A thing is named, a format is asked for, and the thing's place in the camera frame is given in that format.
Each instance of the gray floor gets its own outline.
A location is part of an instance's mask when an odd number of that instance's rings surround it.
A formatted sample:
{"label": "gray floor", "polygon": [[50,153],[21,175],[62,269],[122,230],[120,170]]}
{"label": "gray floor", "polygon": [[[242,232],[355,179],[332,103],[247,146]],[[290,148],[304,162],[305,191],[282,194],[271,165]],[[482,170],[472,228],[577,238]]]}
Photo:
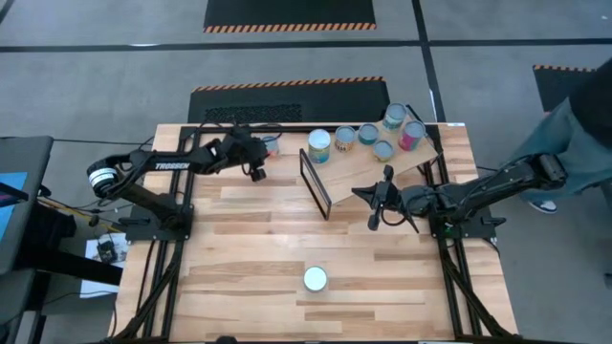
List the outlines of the gray floor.
{"label": "gray floor", "polygon": [[[610,1],[422,3],[430,39],[612,37]],[[16,0],[0,25],[0,46],[418,38],[409,1],[374,4],[374,32],[203,35],[206,1]],[[612,46],[434,48],[432,54],[447,120],[467,124],[477,162],[492,167],[541,119],[532,65],[596,68]],[[408,101],[433,120],[419,48],[20,53],[0,54],[0,136],[142,141],[158,123],[186,121],[196,86],[363,75],[384,76],[392,100]],[[86,204],[94,197],[87,166],[129,149],[58,142],[45,184],[68,204]],[[509,220],[499,246],[519,330],[531,338],[608,342],[612,290],[602,272],[612,262],[610,213],[599,190],[559,208],[544,216],[516,199],[492,208]],[[82,226],[64,246],[79,251],[91,230]],[[56,278],[50,296],[77,288],[74,279]],[[50,305],[43,342],[99,340],[112,302],[75,297]]]}

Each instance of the wooden table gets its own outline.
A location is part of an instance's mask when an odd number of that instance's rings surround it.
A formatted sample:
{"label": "wooden table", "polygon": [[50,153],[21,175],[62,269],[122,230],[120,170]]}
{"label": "wooden table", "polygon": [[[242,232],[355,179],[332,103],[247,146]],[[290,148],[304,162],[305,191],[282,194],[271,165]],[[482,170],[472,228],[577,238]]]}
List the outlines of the wooden table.
{"label": "wooden table", "polygon": [[[439,127],[450,180],[476,178],[466,127]],[[176,150],[180,128],[160,125],[154,149]],[[417,222],[421,234],[408,224],[370,231],[370,210],[357,198],[334,208],[325,222],[298,177],[297,150],[283,149],[283,141],[280,149],[281,159],[295,163],[266,161],[269,178],[262,183],[253,184],[239,169],[196,177],[195,223],[170,340],[213,340],[220,334],[239,340],[452,339],[438,248],[427,222]],[[170,178],[149,173],[144,185],[167,192]],[[399,187],[424,182],[416,169],[395,178]],[[502,326],[516,332],[497,254],[482,240],[464,243],[474,291]],[[134,315],[148,248],[147,242],[136,243],[127,255],[118,329]],[[302,275],[311,266],[327,271],[325,291],[304,289]],[[458,299],[469,333],[465,302]],[[163,306],[161,298],[153,334],[160,332]]]}

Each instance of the shoe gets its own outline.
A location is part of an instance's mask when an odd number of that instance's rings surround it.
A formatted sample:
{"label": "shoe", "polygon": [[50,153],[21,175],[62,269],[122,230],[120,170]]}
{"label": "shoe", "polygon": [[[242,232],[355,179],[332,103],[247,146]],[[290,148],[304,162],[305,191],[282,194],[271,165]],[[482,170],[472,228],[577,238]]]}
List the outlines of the shoe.
{"label": "shoe", "polygon": [[543,212],[544,214],[555,214],[557,212],[557,205],[553,201],[538,201],[528,203],[535,210]]}

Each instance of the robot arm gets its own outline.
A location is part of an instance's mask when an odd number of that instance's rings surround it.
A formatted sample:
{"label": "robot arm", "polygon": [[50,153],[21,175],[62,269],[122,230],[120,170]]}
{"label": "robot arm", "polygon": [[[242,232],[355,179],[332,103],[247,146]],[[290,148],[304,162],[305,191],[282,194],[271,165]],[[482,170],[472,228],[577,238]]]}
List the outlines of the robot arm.
{"label": "robot arm", "polygon": [[137,205],[132,209],[131,218],[120,219],[122,225],[128,226],[128,239],[176,240],[188,237],[190,232],[190,204],[176,204],[174,196],[158,195],[137,185],[139,177],[149,171],[175,170],[210,175],[240,165],[245,175],[259,182],[266,178],[261,166],[267,157],[266,143],[253,138],[249,126],[234,126],[223,140],[212,140],[189,152],[137,149],[129,154],[107,157],[89,166],[87,176],[101,202],[122,198]]}
{"label": "robot arm", "polygon": [[[189,152],[145,152],[137,149],[129,154],[107,157],[89,166],[87,176],[96,196],[114,199],[120,196],[117,194],[119,189],[150,171],[188,170],[210,175],[247,163],[250,170],[246,174],[254,182],[259,182],[266,178],[264,170],[259,167],[263,166],[267,157],[263,140],[252,138],[248,126],[235,126],[223,140],[212,140]],[[122,169],[125,163],[131,165],[128,170]]]}
{"label": "robot arm", "polygon": [[412,216],[434,213],[450,225],[459,225],[479,209],[512,197],[529,188],[555,189],[567,177],[558,158],[552,155],[523,157],[507,163],[490,176],[468,183],[447,183],[433,187],[413,185],[399,191],[391,182],[393,168],[384,168],[384,181],[352,191],[370,204],[375,212],[368,227],[376,230],[384,210],[399,212],[411,222]]}

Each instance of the tin can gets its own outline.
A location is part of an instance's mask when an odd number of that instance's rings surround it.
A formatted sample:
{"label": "tin can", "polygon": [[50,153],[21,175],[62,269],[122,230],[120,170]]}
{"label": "tin can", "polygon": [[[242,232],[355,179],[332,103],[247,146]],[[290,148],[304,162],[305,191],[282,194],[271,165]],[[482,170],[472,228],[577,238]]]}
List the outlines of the tin can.
{"label": "tin can", "polygon": [[308,158],[314,163],[324,163],[329,160],[329,146],[332,138],[323,129],[315,129],[308,135]]}
{"label": "tin can", "polygon": [[374,156],[380,162],[389,161],[393,157],[393,146],[388,140],[379,140],[374,143]]}
{"label": "tin can", "polygon": [[266,149],[271,158],[278,156],[278,139],[276,137],[264,137],[261,140],[266,143]]}
{"label": "tin can", "polygon": [[365,145],[371,145],[379,138],[379,128],[372,123],[362,124],[358,134],[360,142]]}
{"label": "tin can", "polygon": [[402,126],[405,117],[408,115],[408,109],[400,103],[391,103],[386,107],[382,127],[390,132],[396,132]]}
{"label": "tin can", "polygon": [[412,151],[417,148],[419,142],[426,135],[425,125],[419,120],[412,120],[405,124],[400,135],[398,144],[404,151]]}
{"label": "tin can", "polygon": [[304,287],[309,292],[319,292],[327,286],[327,272],[321,267],[309,267],[304,273]]}
{"label": "tin can", "polygon": [[355,144],[355,129],[348,125],[342,125],[336,129],[336,140],[334,145],[340,152],[348,152]]}

